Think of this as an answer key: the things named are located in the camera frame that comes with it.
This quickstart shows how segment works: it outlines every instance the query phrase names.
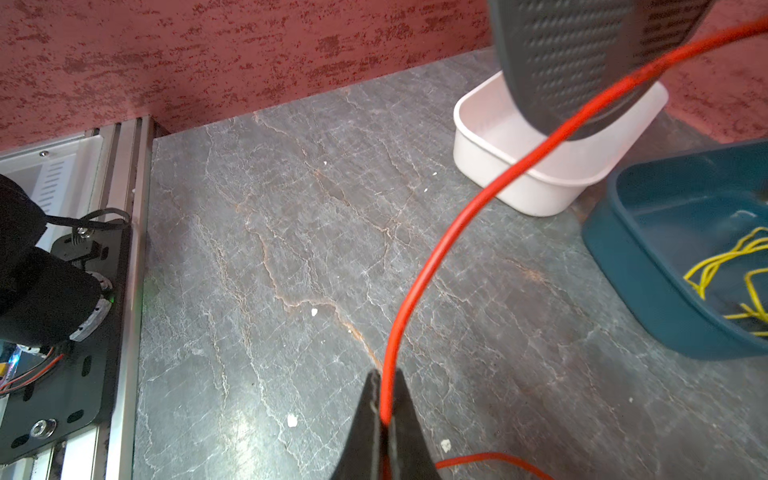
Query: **plastic container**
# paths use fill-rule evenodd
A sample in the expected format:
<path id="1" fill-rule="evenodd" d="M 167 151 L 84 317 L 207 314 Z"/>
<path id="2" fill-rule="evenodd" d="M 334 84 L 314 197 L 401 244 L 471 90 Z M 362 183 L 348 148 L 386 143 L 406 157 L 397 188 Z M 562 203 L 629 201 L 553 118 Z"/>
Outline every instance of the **plastic container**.
<path id="1" fill-rule="evenodd" d="M 502 190 L 498 199 L 527 215 L 559 214 L 613 170 L 668 98 L 667 89 L 654 84 L 613 124 L 590 137 L 564 142 Z M 501 72 L 459 100 L 453 120 L 456 166 L 481 187 L 545 140 L 515 106 Z"/>
<path id="2" fill-rule="evenodd" d="M 608 180 L 584 242 L 635 318 L 669 348 L 695 359 L 768 353 L 768 340 L 723 318 L 751 304 L 744 274 L 768 266 L 755 253 L 722 266 L 703 301 L 683 279 L 696 263 L 768 226 L 768 141 L 638 164 Z M 768 278 L 755 276 L 763 303 Z"/>

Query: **silver screw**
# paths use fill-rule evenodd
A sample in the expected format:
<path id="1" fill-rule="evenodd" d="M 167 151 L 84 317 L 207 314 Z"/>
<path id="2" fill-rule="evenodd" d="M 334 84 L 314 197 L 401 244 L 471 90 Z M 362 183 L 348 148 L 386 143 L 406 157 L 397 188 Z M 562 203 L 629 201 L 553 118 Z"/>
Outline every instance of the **silver screw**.
<path id="1" fill-rule="evenodd" d="M 56 421 L 54 419 L 38 420 L 29 431 L 29 436 L 33 439 L 46 439 L 53 435 L 56 430 Z"/>

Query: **teal bin rim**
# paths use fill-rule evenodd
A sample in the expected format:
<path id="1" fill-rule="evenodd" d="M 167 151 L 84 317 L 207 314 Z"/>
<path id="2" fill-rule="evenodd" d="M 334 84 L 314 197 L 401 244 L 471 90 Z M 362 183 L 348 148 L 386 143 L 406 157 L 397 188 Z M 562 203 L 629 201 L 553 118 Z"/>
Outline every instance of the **teal bin rim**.
<path id="1" fill-rule="evenodd" d="M 729 333 L 730 335 L 736 336 L 737 338 L 740 338 L 742 341 L 749 343 L 750 345 L 758 349 L 762 349 L 768 352 L 768 340 L 761 339 L 752 335 L 751 333 L 747 332 L 745 329 L 730 322 L 728 319 L 724 318 L 718 312 L 713 310 L 694 292 L 692 288 L 690 288 L 690 285 L 685 282 L 682 275 L 673 271 L 668 266 L 667 261 L 656 251 L 656 249 L 654 249 L 647 241 L 645 241 L 645 239 L 641 235 L 640 224 L 638 224 L 634 220 L 633 216 L 629 213 L 629 210 L 627 210 L 624 207 L 624 204 L 621 202 L 621 198 L 619 198 L 619 194 L 616 189 L 616 183 L 618 178 L 624 173 L 626 173 L 628 170 L 631 170 L 632 168 L 638 167 L 640 165 L 671 161 L 671 160 L 676 160 L 678 158 L 689 157 L 691 155 L 697 155 L 697 154 L 703 155 L 703 154 L 709 154 L 716 151 L 725 151 L 735 147 L 748 147 L 755 144 L 768 144 L 768 140 L 759 139 L 759 140 L 727 144 L 727 145 L 716 147 L 716 148 L 703 148 L 703 149 L 684 151 L 684 152 L 680 152 L 674 157 L 666 157 L 666 158 L 661 158 L 661 159 L 647 161 L 647 162 L 641 162 L 639 164 L 623 167 L 613 172 L 608 178 L 606 195 L 610 200 L 608 204 L 611 206 L 611 209 L 614 211 L 614 213 L 619 218 L 619 220 L 627 228 L 627 231 L 632 236 L 632 238 L 634 238 L 634 241 L 636 241 L 640 245 L 640 247 L 645 252 L 647 252 L 647 255 L 653 260 L 657 268 L 664 274 L 667 280 L 674 285 L 677 291 L 683 295 L 683 298 L 694 309 L 696 309 L 704 318 L 706 318 L 706 320 L 709 323 L 715 325 L 719 329 L 723 330 L 725 333 Z"/>

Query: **countertop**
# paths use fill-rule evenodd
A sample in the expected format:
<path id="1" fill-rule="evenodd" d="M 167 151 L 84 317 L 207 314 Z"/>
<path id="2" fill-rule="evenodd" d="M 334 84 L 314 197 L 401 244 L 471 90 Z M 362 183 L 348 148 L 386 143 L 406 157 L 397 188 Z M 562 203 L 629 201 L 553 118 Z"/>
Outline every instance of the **countertop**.
<path id="1" fill-rule="evenodd" d="M 479 191 L 452 111 L 497 70 L 476 51 L 155 141 L 134 478 L 330 476 L 399 304 Z M 625 161 L 711 144 L 662 114 Z M 765 360 L 652 339 L 581 241 L 599 194 L 549 218 L 494 200 L 447 256 L 400 355 L 432 457 L 768 477 Z"/>

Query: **dark gray object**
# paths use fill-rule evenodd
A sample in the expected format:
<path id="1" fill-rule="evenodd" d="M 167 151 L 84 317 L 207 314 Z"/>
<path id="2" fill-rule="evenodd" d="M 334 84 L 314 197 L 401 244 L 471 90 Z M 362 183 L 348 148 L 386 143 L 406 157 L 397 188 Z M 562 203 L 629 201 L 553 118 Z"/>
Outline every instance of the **dark gray object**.
<path id="1" fill-rule="evenodd" d="M 713 0 L 488 0 L 504 77 L 520 112 L 549 135 L 616 80 L 686 41 Z M 598 115 L 606 128 L 650 87 Z"/>

